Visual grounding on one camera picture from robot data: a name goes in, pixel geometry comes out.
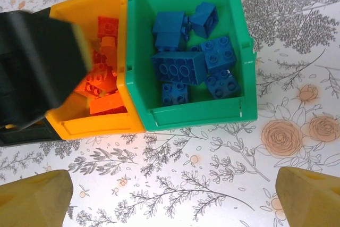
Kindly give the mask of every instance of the printed flower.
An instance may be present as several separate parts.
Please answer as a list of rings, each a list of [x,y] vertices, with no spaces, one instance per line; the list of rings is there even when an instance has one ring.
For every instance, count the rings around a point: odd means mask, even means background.
[[[301,131],[315,141],[331,142],[340,137],[340,123],[327,116],[314,117]]]
[[[82,185],[79,185],[79,186],[82,189],[82,191],[79,193],[79,197],[82,198],[82,199],[85,198],[85,196],[90,197],[90,195],[87,193],[89,190],[85,190],[84,186],[82,186]]]
[[[274,120],[262,130],[261,140],[272,155],[290,156],[302,147],[303,133],[291,121]]]
[[[303,103],[311,102],[318,97],[319,91],[314,85],[306,85],[302,87],[298,95],[298,99]]]
[[[280,221],[286,220],[285,212],[283,211],[281,202],[278,198],[275,198],[271,201],[271,206],[273,210],[275,210],[276,218],[278,218]]]
[[[25,0],[21,1],[19,6],[18,6],[18,9],[23,9],[25,7],[25,5],[26,5],[26,1]]]
[[[131,180],[131,178],[127,178],[126,175],[120,179],[117,179],[121,186],[125,186],[128,183],[128,180]]]

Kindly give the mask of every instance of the peach rose print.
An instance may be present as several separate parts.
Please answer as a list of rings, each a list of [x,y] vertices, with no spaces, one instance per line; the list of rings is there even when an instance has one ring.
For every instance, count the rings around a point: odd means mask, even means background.
[[[315,141],[332,142],[340,137],[340,123],[328,116],[314,117],[301,131]]]
[[[298,99],[301,103],[309,103],[318,98],[319,91],[314,85],[306,85],[299,90]]]
[[[272,155],[291,156],[302,147],[303,133],[292,121],[274,120],[263,128],[261,140]]]

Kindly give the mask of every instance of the table surface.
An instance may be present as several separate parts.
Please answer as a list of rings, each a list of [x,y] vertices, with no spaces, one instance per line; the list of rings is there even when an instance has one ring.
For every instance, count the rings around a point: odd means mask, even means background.
[[[64,0],[1,0],[2,12]],[[242,0],[259,118],[0,148],[0,184],[70,171],[65,226],[288,226],[277,172],[340,173],[340,0]]]

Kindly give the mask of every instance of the lego stud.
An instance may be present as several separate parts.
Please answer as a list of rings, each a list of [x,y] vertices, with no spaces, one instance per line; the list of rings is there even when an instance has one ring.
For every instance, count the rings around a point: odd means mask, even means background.
[[[216,83],[216,78],[215,77],[208,77],[208,84],[214,85]]]
[[[233,56],[232,51],[225,51],[225,52],[224,52],[224,57],[225,57],[225,58],[231,58],[232,56]]]
[[[216,55],[210,55],[209,56],[209,62],[210,63],[216,63],[218,61],[218,58]]]
[[[183,23],[189,23],[189,17],[188,16],[184,16]]]
[[[233,82],[228,83],[228,90],[235,90],[236,89],[236,84]]]
[[[168,68],[167,68],[166,65],[164,65],[164,64],[159,65],[159,71],[160,71],[162,74],[168,74]]]
[[[221,45],[227,45],[227,44],[229,43],[229,40],[228,40],[227,37],[221,37],[221,38],[219,39],[219,43],[220,43]]]
[[[221,98],[223,96],[223,91],[221,89],[215,90],[216,98]]]
[[[178,90],[183,90],[183,89],[184,89],[184,84],[178,83],[178,84],[177,84],[177,89],[178,89]]]
[[[184,104],[185,103],[185,98],[183,96],[179,96],[177,98],[177,102],[181,105],[181,104]]]
[[[214,24],[214,18],[209,17],[209,19],[207,20],[207,23],[206,23],[207,28],[210,28],[213,24]]]
[[[184,40],[188,42],[190,40],[190,36],[189,35],[185,35],[184,36]]]
[[[171,106],[173,104],[172,99],[170,97],[165,97],[163,99],[164,106]]]
[[[219,73],[220,74],[220,76],[222,77],[222,78],[227,78],[228,76],[229,76],[229,73],[228,73],[228,71],[227,70],[221,70],[221,72]]]
[[[190,71],[186,66],[181,66],[180,67],[180,74],[184,77],[188,77],[189,74],[190,74]]]
[[[199,52],[200,49],[198,48],[197,45],[195,45],[195,46],[191,47],[191,51],[192,51],[192,52]]]
[[[163,89],[167,92],[171,91],[172,87],[171,85],[168,85],[167,83],[163,85]]]
[[[179,70],[175,65],[170,65],[169,66],[169,72],[171,75],[178,75]]]
[[[206,49],[211,50],[214,47],[214,43],[212,41],[206,42]]]

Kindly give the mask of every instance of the plastic storage bin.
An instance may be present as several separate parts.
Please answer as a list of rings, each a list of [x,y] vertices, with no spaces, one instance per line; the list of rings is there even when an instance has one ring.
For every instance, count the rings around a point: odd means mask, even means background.
[[[191,103],[162,107],[162,86],[151,57],[155,54],[152,26],[159,11],[195,12],[203,1],[217,5],[219,23],[210,38],[228,35],[237,56],[231,69],[242,87],[239,97],[213,100],[206,85],[190,87]],[[249,36],[241,0],[129,0],[126,83],[148,131],[257,118],[256,55]],[[188,48],[207,41],[190,33]]]
[[[119,18],[117,87],[127,109],[127,113],[91,116],[88,99],[72,93],[46,115],[62,139],[145,131],[125,83],[127,4],[128,0],[69,0],[51,8],[50,17],[79,24],[89,42],[98,40],[98,16]]]

